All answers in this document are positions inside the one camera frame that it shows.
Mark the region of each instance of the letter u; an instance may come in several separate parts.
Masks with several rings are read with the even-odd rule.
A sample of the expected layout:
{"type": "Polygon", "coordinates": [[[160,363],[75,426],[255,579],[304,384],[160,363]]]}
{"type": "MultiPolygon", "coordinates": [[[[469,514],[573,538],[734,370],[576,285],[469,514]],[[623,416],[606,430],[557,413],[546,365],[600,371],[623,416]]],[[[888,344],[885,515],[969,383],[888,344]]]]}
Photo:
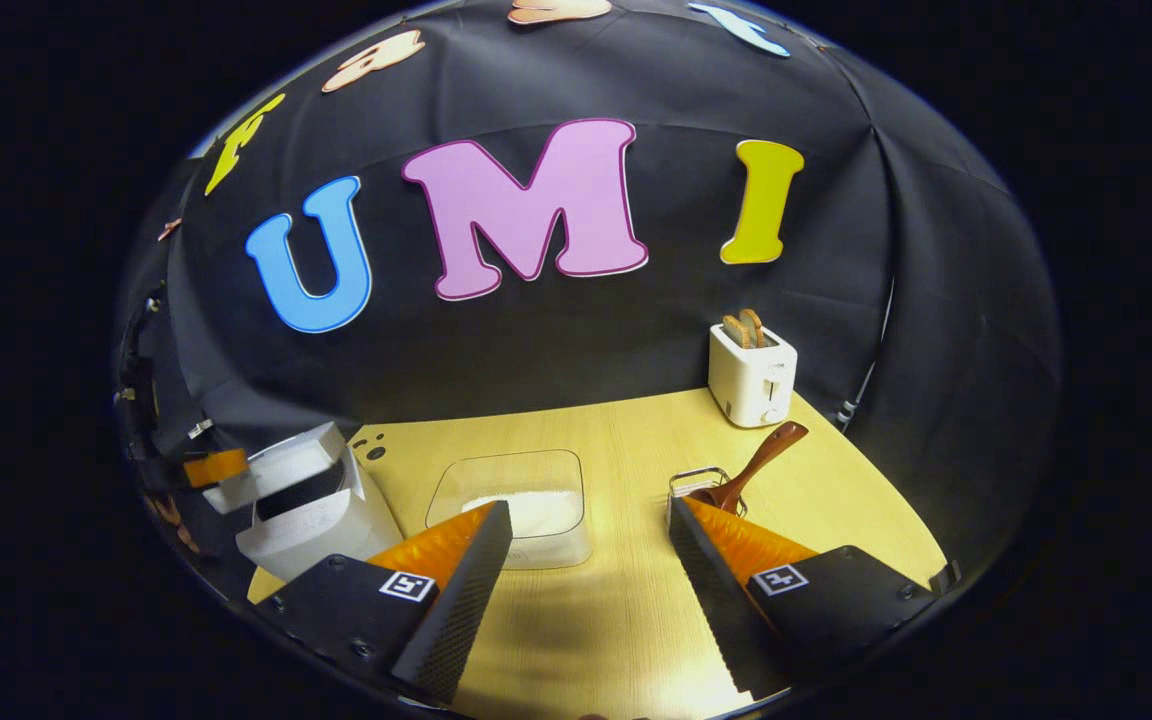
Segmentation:
{"type": "Polygon", "coordinates": [[[302,333],[334,331],[355,319],[367,304],[371,266],[349,205],[361,184],[355,176],[334,179],[311,192],[303,205],[308,217],[319,220],[338,274],[335,287],[326,295],[310,295],[301,282],[287,243],[291,215],[274,215],[247,236],[247,255],[256,259],[270,304],[288,327],[302,333]]]}

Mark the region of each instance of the pink letter m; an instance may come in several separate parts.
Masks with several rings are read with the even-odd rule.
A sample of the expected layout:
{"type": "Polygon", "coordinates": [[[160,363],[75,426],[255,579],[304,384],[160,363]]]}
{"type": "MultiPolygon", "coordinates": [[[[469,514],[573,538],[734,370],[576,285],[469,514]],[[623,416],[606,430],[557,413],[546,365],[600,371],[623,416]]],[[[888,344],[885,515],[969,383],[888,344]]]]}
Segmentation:
{"type": "Polygon", "coordinates": [[[473,141],[449,142],[403,165],[420,183],[434,220],[444,276],[442,300],[470,300],[500,286],[500,270],[483,260],[475,228],[526,281],[540,275],[545,249],[562,214],[564,275],[611,275],[639,268],[649,250],[635,240],[626,195],[626,147],[634,126],[623,120],[575,120],[554,128],[531,182],[523,187],[473,141]]]}

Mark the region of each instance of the wooden table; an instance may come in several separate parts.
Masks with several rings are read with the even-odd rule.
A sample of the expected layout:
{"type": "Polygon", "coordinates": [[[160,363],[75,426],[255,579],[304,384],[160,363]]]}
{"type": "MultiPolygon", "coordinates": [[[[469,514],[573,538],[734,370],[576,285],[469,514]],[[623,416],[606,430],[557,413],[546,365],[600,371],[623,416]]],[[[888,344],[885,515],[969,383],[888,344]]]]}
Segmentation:
{"type": "MultiPolygon", "coordinates": [[[[803,397],[791,399],[790,419],[809,437],[750,484],[746,520],[818,552],[854,544],[926,588],[945,556],[904,498],[803,397]]],[[[356,456],[404,536],[425,529],[434,487],[457,460],[579,456],[593,555],[575,568],[500,575],[453,707],[472,717],[669,720],[749,705],[669,544],[664,499],[680,471],[738,473],[771,430],[735,427],[707,388],[362,429],[354,439],[369,444],[356,456]],[[378,445],[384,456],[367,460],[378,445]]],[[[259,601],[279,584],[257,570],[248,598],[259,601]]]]}

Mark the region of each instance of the clear plastic container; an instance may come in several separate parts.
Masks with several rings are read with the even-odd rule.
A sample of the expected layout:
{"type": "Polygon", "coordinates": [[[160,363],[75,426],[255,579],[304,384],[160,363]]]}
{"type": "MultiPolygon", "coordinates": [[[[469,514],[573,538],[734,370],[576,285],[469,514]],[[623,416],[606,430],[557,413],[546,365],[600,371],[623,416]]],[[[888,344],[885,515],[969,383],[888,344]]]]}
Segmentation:
{"type": "Polygon", "coordinates": [[[585,480],[570,450],[458,460],[444,470],[425,528],[493,500],[509,503],[513,543],[506,570],[567,568],[589,560],[585,480]]]}

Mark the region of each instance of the light blue letter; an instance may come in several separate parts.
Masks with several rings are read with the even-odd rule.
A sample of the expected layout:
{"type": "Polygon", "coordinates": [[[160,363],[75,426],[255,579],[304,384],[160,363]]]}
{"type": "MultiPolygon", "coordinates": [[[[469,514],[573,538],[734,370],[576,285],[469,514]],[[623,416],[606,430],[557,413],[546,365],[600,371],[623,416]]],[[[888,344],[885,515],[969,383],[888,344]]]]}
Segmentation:
{"type": "Polygon", "coordinates": [[[689,6],[692,10],[708,13],[708,16],[718,20],[718,24],[721,24],[727,32],[735,35],[741,38],[741,40],[749,41],[750,45],[758,47],[758,50],[766,50],[772,55],[780,55],[782,58],[788,58],[790,55],[790,51],[759,35],[767,31],[764,31],[763,28],[749,22],[749,20],[733,14],[732,10],[723,10],[722,8],[714,8],[714,6],[700,3],[687,3],[687,6],[689,6]]]}
{"type": "Polygon", "coordinates": [[[319,219],[338,273],[338,283],[326,295],[310,295],[301,283],[296,260],[287,243],[291,215],[274,215],[247,236],[247,253],[256,259],[274,311],[289,327],[302,333],[339,328],[355,319],[371,296],[367,251],[362,245],[358,222],[349,206],[358,187],[357,177],[334,179],[305,198],[305,214],[319,219]]]}

